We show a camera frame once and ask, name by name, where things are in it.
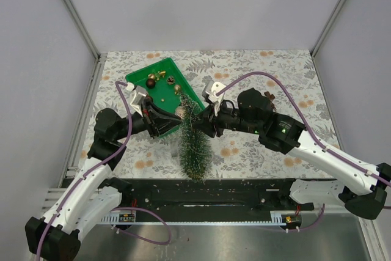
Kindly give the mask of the small green christmas tree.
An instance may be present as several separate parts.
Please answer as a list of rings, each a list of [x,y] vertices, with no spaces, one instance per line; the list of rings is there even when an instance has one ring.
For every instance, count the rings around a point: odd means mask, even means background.
[[[201,181],[209,173],[212,151],[209,137],[196,129],[200,106],[187,94],[180,95],[182,123],[179,128],[179,164],[183,173],[193,181]]]

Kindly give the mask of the green plastic tray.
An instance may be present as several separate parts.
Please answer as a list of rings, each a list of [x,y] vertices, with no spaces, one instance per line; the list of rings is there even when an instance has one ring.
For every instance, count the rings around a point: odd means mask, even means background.
[[[157,71],[166,71],[166,76],[163,79],[155,80],[156,87],[153,89],[147,88],[145,85],[146,80],[148,79],[148,74]],[[167,83],[168,77],[173,76],[175,83],[170,85]],[[142,105],[147,105],[148,102],[154,102],[154,104],[167,111],[175,114],[175,110],[180,106],[180,95],[187,94],[192,100],[194,100],[201,108],[205,109],[200,98],[194,92],[193,88],[188,83],[187,79],[184,77],[180,69],[176,66],[172,58],[168,57],[159,62],[155,62],[149,66],[146,66],[142,69],[131,72],[125,77],[127,82],[133,83],[137,86],[141,86],[147,90],[148,95],[143,101]],[[178,84],[181,86],[181,92],[176,94],[174,93],[174,86]],[[143,131],[147,131],[143,122],[142,115],[138,114],[135,110],[132,115],[132,134],[138,134]],[[171,134],[179,129],[179,126],[171,129],[169,132],[162,136]]]

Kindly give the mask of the brown ribbon pinecone ornament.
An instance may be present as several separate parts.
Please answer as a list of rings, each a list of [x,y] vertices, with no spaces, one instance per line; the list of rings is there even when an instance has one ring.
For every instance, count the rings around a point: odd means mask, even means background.
[[[266,91],[266,92],[264,93],[264,95],[269,99],[272,110],[273,110],[274,112],[276,112],[277,109],[276,109],[276,106],[275,106],[274,103],[273,103],[273,101],[274,101],[274,99],[275,99],[274,94],[271,94],[269,91]]]

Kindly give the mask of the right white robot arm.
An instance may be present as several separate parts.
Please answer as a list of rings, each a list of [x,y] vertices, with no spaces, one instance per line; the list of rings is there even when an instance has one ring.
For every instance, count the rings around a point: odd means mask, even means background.
[[[290,188],[278,194],[282,208],[297,204],[326,204],[345,207],[352,214],[374,220],[383,210],[390,166],[359,160],[322,141],[303,123],[288,115],[274,112],[268,97],[251,88],[238,95],[237,106],[224,99],[220,82],[210,82],[202,96],[208,103],[193,124],[195,129],[214,138],[224,130],[258,136],[269,150],[306,161],[333,176],[333,180],[296,179]]]

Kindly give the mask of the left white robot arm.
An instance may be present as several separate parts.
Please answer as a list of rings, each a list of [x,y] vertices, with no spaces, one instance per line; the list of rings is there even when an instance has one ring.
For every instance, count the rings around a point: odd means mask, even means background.
[[[56,203],[25,225],[29,250],[37,258],[73,260],[104,216],[116,207],[128,208],[133,201],[131,185],[109,174],[122,159],[130,136],[147,131],[158,137],[178,126],[181,119],[146,100],[140,112],[120,117],[106,108],[95,121],[94,141],[83,167]]]

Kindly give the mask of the gold striped bauble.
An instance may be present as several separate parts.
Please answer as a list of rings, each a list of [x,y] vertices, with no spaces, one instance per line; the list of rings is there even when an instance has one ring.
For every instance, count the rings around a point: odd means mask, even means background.
[[[185,116],[185,109],[182,106],[179,106],[175,110],[175,115],[180,117],[181,119]]]

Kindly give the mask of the gold small ball ornament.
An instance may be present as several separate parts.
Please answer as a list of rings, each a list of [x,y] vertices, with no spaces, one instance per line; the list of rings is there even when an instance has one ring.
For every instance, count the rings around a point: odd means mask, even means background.
[[[174,93],[175,93],[175,95],[178,94],[178,93],[180,93],[180,92],[181,92],[181,86],[178,85],[178,84],[176,84],[176,85],[174,86]]]

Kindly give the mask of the dark brown ball ornament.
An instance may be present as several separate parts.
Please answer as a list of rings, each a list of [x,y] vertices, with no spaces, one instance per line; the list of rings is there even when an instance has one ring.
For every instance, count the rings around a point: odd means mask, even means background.
[[[155,79],[149,78],[146,80],[145,85],[147,86],[147,88],[153,89],[156,87],[156,81]]]

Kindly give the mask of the small pinecone ornament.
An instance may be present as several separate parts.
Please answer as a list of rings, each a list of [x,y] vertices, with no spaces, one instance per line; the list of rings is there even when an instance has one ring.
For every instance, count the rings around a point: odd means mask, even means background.
[[[174,84],[175,83],[174,77],[173,76],[168,77],[167,83],[170,84],[170,85]]]

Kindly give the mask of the gold bell green ornament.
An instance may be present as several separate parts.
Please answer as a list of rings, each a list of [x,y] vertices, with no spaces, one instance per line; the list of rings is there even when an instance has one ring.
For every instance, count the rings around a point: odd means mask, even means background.
[[[160,80],[166,76],[166,71],[157,71],[148,74],[148,79]]]

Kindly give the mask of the floral patterned table mat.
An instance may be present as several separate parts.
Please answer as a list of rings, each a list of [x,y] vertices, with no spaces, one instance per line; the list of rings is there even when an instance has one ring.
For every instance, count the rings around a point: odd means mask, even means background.
[[[307,50],[112,51],[81,172],[332,178],[336,135]]]

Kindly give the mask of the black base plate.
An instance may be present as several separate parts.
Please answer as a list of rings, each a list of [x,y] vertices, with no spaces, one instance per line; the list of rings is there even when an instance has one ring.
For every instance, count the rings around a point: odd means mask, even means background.
[[[117,179],[99,185],[123,189],[123,203],[157,210],[162,207],[234,206],[263,211],[311,211],[313,204],[299,204],[290,197],[294,180],[288,179]]]

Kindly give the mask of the left aluminium frame post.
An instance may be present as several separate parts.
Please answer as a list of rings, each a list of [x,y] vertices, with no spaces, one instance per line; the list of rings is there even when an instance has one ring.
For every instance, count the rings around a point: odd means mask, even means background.
[[[101,53],[98,50],[97,46],[95,45],[94,41],[92,40],[90,34],[88,33],[88,30],[86,29],[86,26],[84,25],[74,3],[72,0],[62,0],[67,12],[70,14],[71,19],[73,20],[77,30],[81,34],[81,37],[86,44],[87,48],[89,49],[91,55],[93,58],[98,61],[101,57]]]

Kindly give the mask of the aluminium frame post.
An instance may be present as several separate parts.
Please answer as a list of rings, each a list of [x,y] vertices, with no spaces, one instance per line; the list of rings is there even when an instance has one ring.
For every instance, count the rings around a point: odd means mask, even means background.
[[[77,30],[81,34],[81,37],[86,44],[87,48],[89,49],[91,55],[93,58],[98,61],[101,57],[101,53],[98,50],[97,46],[95,45],[94,41],[92,40],[90,34],[88,33],[88,30],[86,29],[86,26],[84,25],[74,3],[72,0],[62,0],[67,12],[70,14],[71,19],[73,20]]]
[[[338,0],[337,1],[329,18],[326,21],[326,24],[324,25],[324,27],[321,31],[321,34],[317,38],[313,48],[310,50],[310,55],[312,58],[315,58],[315,56],[320,51],[321,46],[323,45],[324,41],[327,39],[327,36],[331,32],[335,22],[337,21],[339,15],[341,14],[341,12],[347,2],[348,2],[348,0]]]

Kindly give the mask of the right aluminium frame post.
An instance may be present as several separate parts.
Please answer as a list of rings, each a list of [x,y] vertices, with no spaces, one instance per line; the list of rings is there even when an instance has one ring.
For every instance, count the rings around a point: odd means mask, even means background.
[[[321,46],[323,45],[324,41],[327,39],[327,36],[331,32],[335,22],[337,21],[339,15],[341,14],[341,12],[347,2],[348,2],[348,0],[338,0],[337,1],[329,18],[326,21],[326,24],[324,25],[324,27],[321,31],[321,34],[317,38],[313,48],[310,50],[310,55],[312,58],[315,58],[315,56],[320,51]]]

